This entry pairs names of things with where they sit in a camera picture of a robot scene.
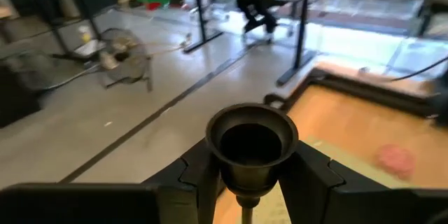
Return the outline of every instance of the person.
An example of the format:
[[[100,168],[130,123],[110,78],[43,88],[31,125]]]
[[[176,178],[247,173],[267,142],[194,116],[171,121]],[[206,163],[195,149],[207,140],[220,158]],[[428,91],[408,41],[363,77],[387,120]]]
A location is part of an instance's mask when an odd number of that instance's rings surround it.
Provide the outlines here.
[[[259,25],[265,25],[266,32],[269,34],[274,32],[275,27],[277,26],[277,20],[271,13],[269,13],[261,0],[237,0],[237,7],[244,13],[248,20],[244,26],[244,32],[248,32]],[[257,15],[262,15],[263,19],[258,21],[256,19]]]

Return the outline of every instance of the wooden tabletop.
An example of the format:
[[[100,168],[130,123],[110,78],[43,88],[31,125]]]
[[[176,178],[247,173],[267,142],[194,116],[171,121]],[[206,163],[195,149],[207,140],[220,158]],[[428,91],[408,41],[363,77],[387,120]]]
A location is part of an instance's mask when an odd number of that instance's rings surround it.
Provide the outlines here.
[[[386,83],[383,76],[360,75],[357,69],[327,62],[316,67],[383,88],[428,95],[424,83]],[[317,86],[308,87],[288,115],[301,141],[387,187],[448,188],[448,130],[435,128],[430,120]],[[375,154],[385,144],[398,145],[414,156],[415,168],[409,179],[404,181],[378,168]],[[240,216],[235,196],[224,192],[216,205],[214,223],[240,223]],[[289,223],[278,185],[254,209],[253,221]]]

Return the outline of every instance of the black stand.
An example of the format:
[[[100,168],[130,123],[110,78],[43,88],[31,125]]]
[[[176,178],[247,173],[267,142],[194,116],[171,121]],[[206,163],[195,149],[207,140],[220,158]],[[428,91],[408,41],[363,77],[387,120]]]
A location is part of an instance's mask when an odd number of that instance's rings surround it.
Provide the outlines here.
[[[276,82],[277,86],[281,87],[294,77],[294,75],[315,56],[315,52],[308,51],[303,53],[303,41],[305,38],[305,26],[307,24],[308,16],[308,0],[302,2],[302,12],[300,16],[300,26],[298,31],[297,48],[295,51],[295,59],[293,67],[288,69]]]
[[[446,223],[446,190],[391,190],[298,142],[280,186],[292,224]],[[200,141],[142,184],[22,184],[0,192],[2,223],[212,224],[216,159]],[[439,222],[433,220],[442,217]]]
[[[205,43],[212,41],[213,39],[223,35],[222,31],[214,31],[212,35],[207,36],[206,31],[205,31],[205,24],[207,21],[204,20],[204,17],[202,16],[203,12],[202,12],[201,0],[196,0],[196,4],[197,4],[197,13],[199,15],[199,26],[201,29],[201,41],[193,43],[193,44],[189,45],[188,47],[186,47],[185,49],[183,49],[184,53],[191,53],[192,51],[205,45]]]
[[[243,207],[241,213],[241,224],[252,224],[253,209]]]

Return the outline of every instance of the black frame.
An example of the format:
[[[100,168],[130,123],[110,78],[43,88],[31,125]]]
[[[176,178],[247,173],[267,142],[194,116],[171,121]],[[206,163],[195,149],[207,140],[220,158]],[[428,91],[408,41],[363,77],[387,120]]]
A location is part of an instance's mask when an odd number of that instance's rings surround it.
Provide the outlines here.
[[[297,2],[293,4],[293,13],[296,12]],[[308,0],[303,0],[302,2],[302,10],[300,14],[300,25],[297,30],[297,47],[295,49],[295,58],[293,61],[293,65],[290,69],[288,69],[277,81],[276,85],[278,87],[282,87],[287,84],[288,81],[291,80],[292,77],[309,61],[311,61],[314,56],[316,56],[316,52],[307,51],[307,53],[303,54],[303,42],[305,39],[305,26],[308,22]]]
[[[62,51],[64,52],[63,55],[54,55],[54,57],[65,59],[65,60],[73,60],[80,63],[86,63],[91,60],[97,59],[97,54],[93,53],[91,55],[88,55],[87,57],[83,57],[80,55],[77,55],[74,51],[70,51],[69,47],[65,43],[64,39],[62,38],[62,35],[60,34],[59,28],[62,26],[55,23],[55,21],[51,18],[51,14],[49,14],[48,10],[44,8],[45,5],[43,5],[43,1],[45,0],[34,0],[35,7],[37,10],[38,15],[43,19],[45,23],[47,23],[50,26],[50,30],[52,34],[55,36],[57,42],[59,43],[59,46],[61,47]],[[93,12],[90,10],[89,6],[87,5],[86,0],[73,0],[76,7],[78,8],[80,12],[80,17],[88,20],[94,35],[96,36],[97,40],[101,40],[101,34],[99,33],[99,29],[93,20]]]
[[[184,53],[191,53],[192,51],[198,49],[199,47],[205,45],[207,42],[214,40],[215,38],[223,35],[224,33],[222,31],[213,31],[212,34],[207,36],[207,33],[205,31],[205,24],[207,21],[202,16],[202,1],[196,0],[197,5],[197,13],[199,15],[199,28],[201,30],[201,40],[199,42],[192,43],[191,45],[187,46],[183,49]]]
[[[288,98],[272,93],[265,96],[264,103],[271,105],[274,102],[280,102],[280,110],[288,112],[307,88],[312,85],[320,85],[422,118],[427,118],[433,114],[429,99],[388,90],[384,87],[364,83],[319,68],[312,69]]]

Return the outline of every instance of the red object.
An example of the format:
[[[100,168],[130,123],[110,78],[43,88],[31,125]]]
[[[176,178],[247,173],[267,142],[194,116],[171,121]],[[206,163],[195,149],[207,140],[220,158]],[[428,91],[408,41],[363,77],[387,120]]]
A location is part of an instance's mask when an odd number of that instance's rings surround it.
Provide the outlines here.
[[[394,144],[379,148],[376,160],[383,170],[403,180],[410,179],[414,171],[414,156],[408,150]]]
[[[161,3],[147,3],[146,9],[149,11],[154,11],[158,9],[162,4]]]

